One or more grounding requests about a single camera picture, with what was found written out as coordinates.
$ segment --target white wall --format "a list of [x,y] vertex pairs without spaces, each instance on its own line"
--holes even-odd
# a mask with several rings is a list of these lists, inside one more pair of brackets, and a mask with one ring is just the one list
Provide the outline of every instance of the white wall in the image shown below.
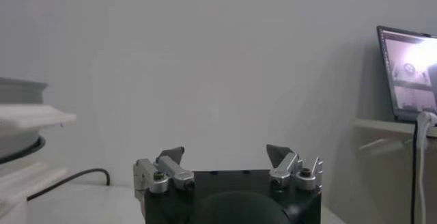
[[105,167],[131,185],[133,162],[164,148],[185,146],[189,169],[261,169],[270,167],[266,143],[287,145],[308,161],[325,158],[324,201],[335,212],[383,222],[351,124],[357,113],[386,115],[376,25],[437,33],[435,0],[0,7],[1,75],[49,83],[45,102],[78,115],[76,126],[44,132],[44,160]]

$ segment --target white shelf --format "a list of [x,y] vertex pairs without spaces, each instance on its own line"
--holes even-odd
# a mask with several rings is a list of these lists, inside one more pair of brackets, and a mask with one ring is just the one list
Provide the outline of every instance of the white shelf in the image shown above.
[[[412,135],[414,133],[414,124],[407,123],[358,119],[355,120],[354,125],[359,128],[396,132],[408,135]],[[437,127],[430,128],[427,135],[430,137],[437,137]]]

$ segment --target black cable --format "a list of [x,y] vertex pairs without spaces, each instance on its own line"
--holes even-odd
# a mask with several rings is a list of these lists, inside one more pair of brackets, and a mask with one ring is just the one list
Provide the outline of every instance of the black cable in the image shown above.
[[410,223],[414,224],[414,209],[416,205],[416,173],[417,173],[417,122],[414,125],[414,134],[412,136],[412,175],[411,175],[411,206],[410,206]]
[[70,177],[63,179],[63,180],[59,181],[58,183],[49,186],[46,189],[43,189],[43,190],[41,190],[41,191],[39,191],[37,193],[34,193],[34,194],[28,196],[27,201],[31,201],[32,199],[35,199],[36,197],[39,197],[39,196],[41,196],[41,195],[43,195],[45,193],[48,193],[51,190],[57,188],[58,186],[61,186],[61,185],[65,184],[65,183],[67,183],[67,182],[69,182],[71,180],[74,180],[77,177],[80,177],[80,176],[88,174],[88,173],[95,173],[95,172],[102,172],[102,173],[104,173],[105,176],[107,177],[107,186],[109,186],[111,184],[111,177],[109,176],[109,173],[108,173],[107,170],[105,170],[103,168],[88,169],[88,170],[85,170],[85,171],[78,172],[78,173],[76,173],[74,175],[71,175]]

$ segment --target white cable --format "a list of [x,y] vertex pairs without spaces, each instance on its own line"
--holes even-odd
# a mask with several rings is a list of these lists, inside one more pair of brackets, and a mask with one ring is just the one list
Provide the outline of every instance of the white cable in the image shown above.
[[426,198],[425,198],[425,188],[423,186],[423,177],[425,171],[425,150],[428,146],[427,142],[427,132],[431,126],[437,124],[437,115],[428,112],[422,112],[417,117],[417,139],[421,152],[421,159],[419,165],[419,194],[421,196],[421,213],[422,213],[422,224],[426,224]]
[[420,148],[420,163],[419,163],[419,194],[421,198],[421,213],[422,213],[422,224],[426,224],[426,198],[425,189],[423,187],[423,172],[425,169],[425,148],[426,148],[426,131],[422,132],[421,138],[419,138],[419,148]]

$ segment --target black rim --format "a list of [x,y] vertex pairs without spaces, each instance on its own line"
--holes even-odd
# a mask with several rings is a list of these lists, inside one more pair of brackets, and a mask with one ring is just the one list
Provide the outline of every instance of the black rim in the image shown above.
[[14,154],[11,155],[7,155],[7,156],[3,156],[0,157],[0,164],[4,164],[13,160],[16,160],[18,158],[22,158],[24,156],[33,154],[34,152],[38,151],[39,149],[43,148],[44,145],[46,144],[46,139],[44,139],[43,137],[39,136],[38,139],[36,140],[36,142],[32,145],[30,145],[29,147],[16,152]]

